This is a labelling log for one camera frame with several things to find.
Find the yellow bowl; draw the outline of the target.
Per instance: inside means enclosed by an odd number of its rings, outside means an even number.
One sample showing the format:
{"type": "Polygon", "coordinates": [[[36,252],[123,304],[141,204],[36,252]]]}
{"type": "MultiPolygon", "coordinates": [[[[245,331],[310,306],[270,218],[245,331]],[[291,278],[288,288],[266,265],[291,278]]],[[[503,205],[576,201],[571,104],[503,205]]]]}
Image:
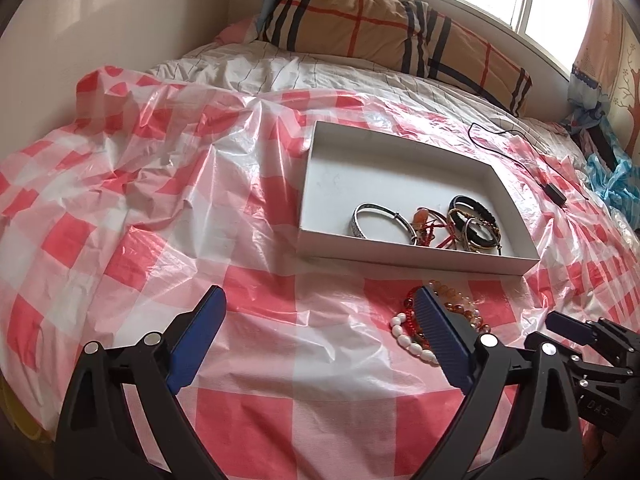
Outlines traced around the yellow bowl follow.
{"type": "Polygon", "coordinates": [[[1,377],[1,408],[11,426],[28,440],[40,443],[52,441],[50,434],[26,410],[4,377],[1,377]]]}

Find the blue checkered cloth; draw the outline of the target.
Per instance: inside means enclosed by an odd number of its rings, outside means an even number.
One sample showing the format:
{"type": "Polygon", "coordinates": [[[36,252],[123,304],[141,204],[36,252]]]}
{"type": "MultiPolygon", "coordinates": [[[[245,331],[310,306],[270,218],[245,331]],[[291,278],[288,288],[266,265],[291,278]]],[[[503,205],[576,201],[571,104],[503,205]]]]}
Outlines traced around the blue checkered cloth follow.
{"type": "Polygon", "coordinates": [[[639,229],[639,167],[634,166],[628,155],[622,153],[614,170],[601,162],[600,156],[587,158],[587,176],[590,186],[610,208],[620,211],[629,225],[639,229]]]}

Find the red white checkered plastic sheet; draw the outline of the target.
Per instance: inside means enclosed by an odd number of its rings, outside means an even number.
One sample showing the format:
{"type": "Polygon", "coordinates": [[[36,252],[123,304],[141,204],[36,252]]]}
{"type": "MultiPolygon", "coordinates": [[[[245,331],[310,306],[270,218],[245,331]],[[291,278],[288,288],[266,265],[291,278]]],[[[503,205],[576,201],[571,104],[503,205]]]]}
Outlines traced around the red white checkered plastic sheet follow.
{"type": "Polygon", "coordinates": [[[76,115],[1,164],[1,371],[55,430],[82,346],[134,344],[210,286],[229,311],[186,416],[238,479],[405,479],[460,392],[388,330],[435,281],[519,344],[549,310],[639,324],[639,249],[595,200],[549,203],[495,168],[540,255],[524,278],[324,259],[296,252],[306,155],[319,120],[466,152],[448,118],[345,90],[258,98],[104,66],[76,115]]]}

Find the white shallow cardboard box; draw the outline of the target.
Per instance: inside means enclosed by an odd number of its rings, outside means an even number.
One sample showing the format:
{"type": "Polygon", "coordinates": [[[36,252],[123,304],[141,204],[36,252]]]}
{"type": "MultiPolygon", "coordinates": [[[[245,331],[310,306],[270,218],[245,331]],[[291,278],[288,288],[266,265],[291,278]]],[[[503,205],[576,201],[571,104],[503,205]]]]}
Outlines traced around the white shallow cardboard box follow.
{"type": "Polygon", "coordinates": [[[491,166],[433,144],[349,126],[317,122],[308,152],[297,250],[302,255],[522,276],[539,255],[523,218],[491,166]],[[465,195],[496,218],[501,250],[486,254],[442,248],[439,230],[427,247],[409,243],[392,219],[420,207],[443,214],[465,195]]]}

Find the right pink curtain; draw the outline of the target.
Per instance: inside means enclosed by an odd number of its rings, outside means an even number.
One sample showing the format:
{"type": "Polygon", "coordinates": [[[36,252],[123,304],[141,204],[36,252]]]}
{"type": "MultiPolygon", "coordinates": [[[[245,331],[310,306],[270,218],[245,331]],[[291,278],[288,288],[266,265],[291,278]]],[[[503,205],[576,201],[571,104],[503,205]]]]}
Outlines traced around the right pink curtain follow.
{"type": "Polygon", "coordinates": [[[585,37],[570,71],[570,130],[591,128],[608,114],[620,68],[626,18],[615,0],[591,0],[585,37]]]}

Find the plaid tan pillow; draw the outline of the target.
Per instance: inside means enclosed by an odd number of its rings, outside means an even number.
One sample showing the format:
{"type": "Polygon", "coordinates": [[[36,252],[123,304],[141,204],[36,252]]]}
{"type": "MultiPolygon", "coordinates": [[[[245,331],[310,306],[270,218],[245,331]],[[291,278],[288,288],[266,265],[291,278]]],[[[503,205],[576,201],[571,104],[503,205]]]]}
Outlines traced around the plaid tan pillow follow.
{"type": "Polygon", "coordinates": [[[261,40],[281,50],[356,58],[473,93],[513,116],[532,76],[487,39],[420,0],[264,0],[261,40]]]}

